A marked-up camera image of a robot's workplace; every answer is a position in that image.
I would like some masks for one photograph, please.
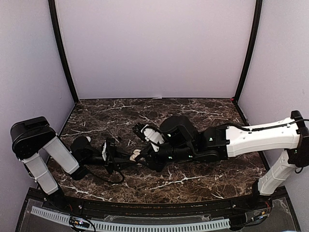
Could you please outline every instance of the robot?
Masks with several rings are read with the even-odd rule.
[[[273,123],[246,127],[225,123],[198,132],[187,117],[171,116],[159,128],[135,125],[133,132],[147,145],[133,154],[117,147],[111,138],[98,150],[91,145],[91,139],[84,136],[75,139],[69,150],[45,117],[15,123],[11,137],[16,157],[48,200],[60,209],[67,205],[66,199],[40,157],[40,149],[53,157],[74,180],[89,174],[85,165],[104,166],[109,174],[119,172],[121,181],[105,180],[111,184],[122,183],[125,177],[121,170],[139,163],[160,172],[168,162],[210,163],[254,151],[283,149],[276,163],[253,184],[247,204],[254,209],[259,202],[269,200],[275,189],[297,168],[309,165],[309,130],[305,121],[308,119],[303,119],[299,111],[292,111],[290,117]]]

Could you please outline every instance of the white vent grille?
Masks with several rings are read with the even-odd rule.
[[[32,207],[32,214],[69,226],[69,215]],[[130,225],[91,220],[98,232],[207,232],[230,228],[229,219],[179,225]]]

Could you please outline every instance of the gray wall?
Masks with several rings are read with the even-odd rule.
[[[0,7],[0,231],[15,230],[30,185],[11,146],[10,127],[45,116],[60,131],[71,109],[48,1],[2,0]]]
[[[251,124],[309,118],[309,1],[264,1],[252,63],[240,98]],[[280,151],[268,151],[273,164]],[[309,231],[309,169],[285,183],[303,231]]]
[[[255,0],[57,0],[81,99],[234,95]]]

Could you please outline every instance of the dark brown marble surface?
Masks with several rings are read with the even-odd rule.
[[[82,100],[61,139],[70,146],[78,136],[90,136],[92,145],[99,147],[106,137],[112,137],[117,146],[133,152],[145,146],[132,132],[136,123],[159,126],[171,115],[188,116],[199,131],[228,121],[241,122],[227,99]],[[48,168],[68,196],[120,203],[189,203],[246,195],[265,173],[258,153],[210,164],[171,163],[161,173],[138,165],[123,170],[126,179],[120,185],[106,184],[91,175],[74,181],[52,158]],[[119,179],[117,174],[109,176],[103,167],[88,168],[105,178]]]

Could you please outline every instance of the marble tabletop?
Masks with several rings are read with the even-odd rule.
[[[140,122],[159,126],[171,115],[185,115],[203,131],[232,121],[241,124],[234,105],[228,99],[109,99],[81,100],[77,103],[61,135],[69,147],[78,136],[90,136],[100,147],[106,137],[133,152],[145,146],[133,132]],[[140,165],[123,170],[124,183],[109,185],[87,175],[74,181],[50,158],[48,168],[65,194],[83,199],[118,203],[191,203],[226,199],[251,193],[252,183],[266,171],[254,152],[215,163],[170,163],[160,173]],[[88,166],[110,180],[104,167]]]

